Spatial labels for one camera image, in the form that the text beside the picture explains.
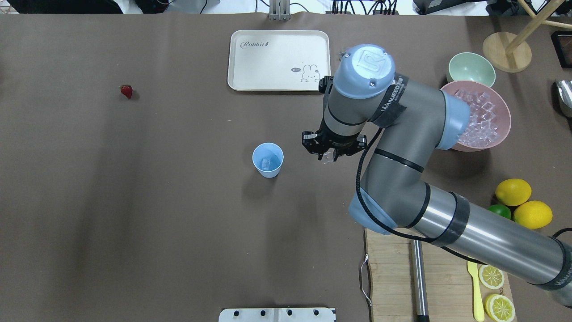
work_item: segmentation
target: wooden cutting board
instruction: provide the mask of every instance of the wooden cutting board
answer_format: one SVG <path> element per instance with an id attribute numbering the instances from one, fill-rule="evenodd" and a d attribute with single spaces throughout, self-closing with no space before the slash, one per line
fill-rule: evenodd
<path id="1" fill-rule="evenodd" d="M 373 321 L 412 322 L 416 313 L 412 295 L 410 241 L 368 229 L 366 241 L 366 252 L 370 257 Z M 474 322 L 472 280 L 467 272 L 467 262 L 427 243 L 423 243 L 422 249 L 430 320 Z M 504 274 L 505 284 L 497 290 L 488 289 L 479 282 L 483 302 L 490 294 L 503 294 L 513 299 L 508 276 Z M 493 321 L 486 312 L 484 320 Z"/>

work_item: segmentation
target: wooden pole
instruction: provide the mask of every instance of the wooden pole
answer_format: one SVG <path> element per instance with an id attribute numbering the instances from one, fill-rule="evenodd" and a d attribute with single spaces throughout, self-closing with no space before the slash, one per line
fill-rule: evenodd
<path id="1" fill-rule="evenodd" d="M 536 14 L 534 13 L 534 11 L 532 9 L 530 9 L 528 4 L 526 4 L 525 0 L 518 0 L 518 3 L 521 4 L 521 6 L 524 8 L 526 13 L 529 14 L 529 16 L 531 18 L 536 17 Z M 542 23 L 545 25 L 549 25 L 549 26 L 572 29 L 572 25 L 569 23 L 556 22 L 556 21 L 551 21 L 551 20 L 544 20 Z"/>
<path id="2" fill-rule="evenodd" d="M 564 0 L 551 0 L 544 9 L 540 11 L 532 20 L 529 22 L 528 25 L 524 29 L 522 29 L 521 33 L 518 34 L 513 41 L 505 49 L 507 55 L 513 53 L 513 51 L 522 44 L 522 42 L 533 33 L 538 26 L 542 24 L 546 18 L 548 18 L 560 5 L 564 2 Z"/>

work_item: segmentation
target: bowl of ice cubes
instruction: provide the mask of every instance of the bowl of ice cubes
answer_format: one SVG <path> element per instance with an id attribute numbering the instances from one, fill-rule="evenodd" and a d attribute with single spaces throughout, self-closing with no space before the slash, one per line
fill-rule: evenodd
<path id="1" fill-rule="evenodd" d="M 509 135 L 509 107 L 492 88 L 476 81 L 454 81 L 441 88 L 471 109 L 467 128 L 453 150 L 480 151 L 499 145 Z"/>

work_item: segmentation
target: metal plate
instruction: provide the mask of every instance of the metal plate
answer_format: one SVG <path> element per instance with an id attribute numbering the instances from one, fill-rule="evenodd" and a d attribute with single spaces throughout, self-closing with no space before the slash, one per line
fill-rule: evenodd
<path id="1" fill-rule="evenodd" d="M 219 322 L 335 322 L 335 308 L 224 309 Z"/>

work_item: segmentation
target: strawberry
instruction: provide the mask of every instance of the strawberry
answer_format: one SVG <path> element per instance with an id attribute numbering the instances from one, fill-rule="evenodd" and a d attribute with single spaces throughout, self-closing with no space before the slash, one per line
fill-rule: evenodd
<path id="1" fill-rule="evenodd" d="M 125 97 L 131 99 L 131 95 L 133 95 L 133 87 L 131 87 L 131 85 L 121 85 L 119 86 L 119 90 Z"/>

